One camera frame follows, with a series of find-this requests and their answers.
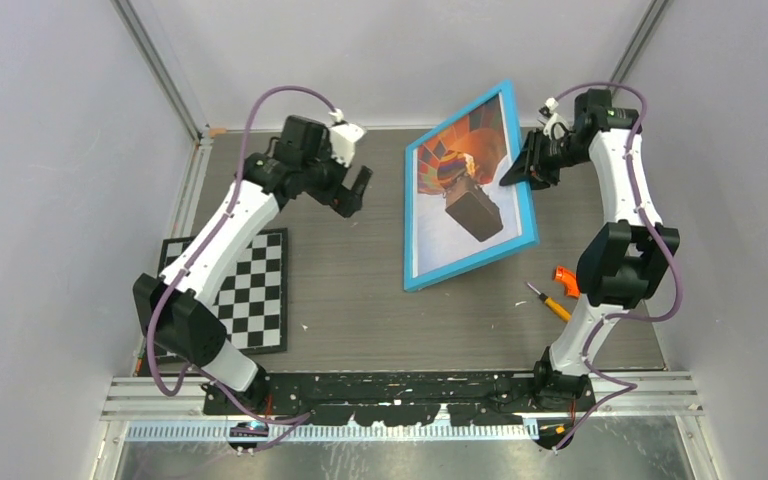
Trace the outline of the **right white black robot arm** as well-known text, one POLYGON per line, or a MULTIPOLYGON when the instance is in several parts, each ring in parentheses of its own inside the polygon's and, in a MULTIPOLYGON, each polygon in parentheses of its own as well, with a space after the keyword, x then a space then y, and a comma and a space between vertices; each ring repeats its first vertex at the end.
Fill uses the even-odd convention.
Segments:
POLYGON ((540 410, 584 405, 592 360, 622 320, 647 322, 636 313, 665 274, 675 273, 680 245, 677 229, 666 226, 648 190, 642 166, 642 120, 647 106, 617 107, 611 82, 588 82, 546 100, 542 125, 528 132, 502 186, 555 186, 562 169, 594 166, 603 225, 575 269, 579 298, 560 337, 534 367, 531 402, 540 410), (576 96, 571 121, 557 111, 561 97, 576 96))

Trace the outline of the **blue picture frame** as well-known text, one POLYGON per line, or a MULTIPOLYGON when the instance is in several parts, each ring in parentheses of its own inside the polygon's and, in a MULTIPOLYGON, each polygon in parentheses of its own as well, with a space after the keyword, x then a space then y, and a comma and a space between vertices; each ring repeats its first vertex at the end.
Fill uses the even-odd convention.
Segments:
POLYGON ((504 80, 405 148, 404 291, 538 245, 531 190, 501 183, 523 144, 504 80))

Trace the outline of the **yellow handled screwdriver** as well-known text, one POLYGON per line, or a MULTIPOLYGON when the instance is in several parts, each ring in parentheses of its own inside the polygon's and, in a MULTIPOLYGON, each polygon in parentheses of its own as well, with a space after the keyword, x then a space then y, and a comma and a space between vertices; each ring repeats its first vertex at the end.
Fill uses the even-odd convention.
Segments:
POLYGON ((564 323, 568 323, 571 319, 571 313, 566 310, 561 304, 555 301, 550 296, 546 295, 535 287, 531 282, 527 282, 526 286, 539 298, 541 303, 545 305, 553 314, 555 314, 564 323))

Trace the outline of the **hot air balloon photo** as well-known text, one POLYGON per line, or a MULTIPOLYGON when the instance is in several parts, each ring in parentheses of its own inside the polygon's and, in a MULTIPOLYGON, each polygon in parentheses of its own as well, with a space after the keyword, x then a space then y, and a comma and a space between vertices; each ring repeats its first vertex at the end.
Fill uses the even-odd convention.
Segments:
POLYGON ((440 276, 526 237, 511 164, 505 96, 494 91, 410 149, 411 275, 440 276))

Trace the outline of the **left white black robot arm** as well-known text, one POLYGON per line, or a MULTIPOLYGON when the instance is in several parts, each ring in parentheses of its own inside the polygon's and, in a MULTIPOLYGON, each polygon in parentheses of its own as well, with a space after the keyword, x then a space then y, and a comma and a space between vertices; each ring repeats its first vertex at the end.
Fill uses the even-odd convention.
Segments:
POLYGON ((158 276, 142 274, 135 281, 149 371, 164 395, 175 396, 181 387, 163 382, 157 348, 212 380, 240 412, 253 414, 265 405, 266 370, 232 344, 210 306, 241 252, 289 201, 306 194, 344 218, 361 209, 371 169, 362 167, 351 187, 343 181, 366 131, 339 111, 331 117, 331 125, 287 117, 267 151, 244 159, 222 203, 189 247, 158 276))

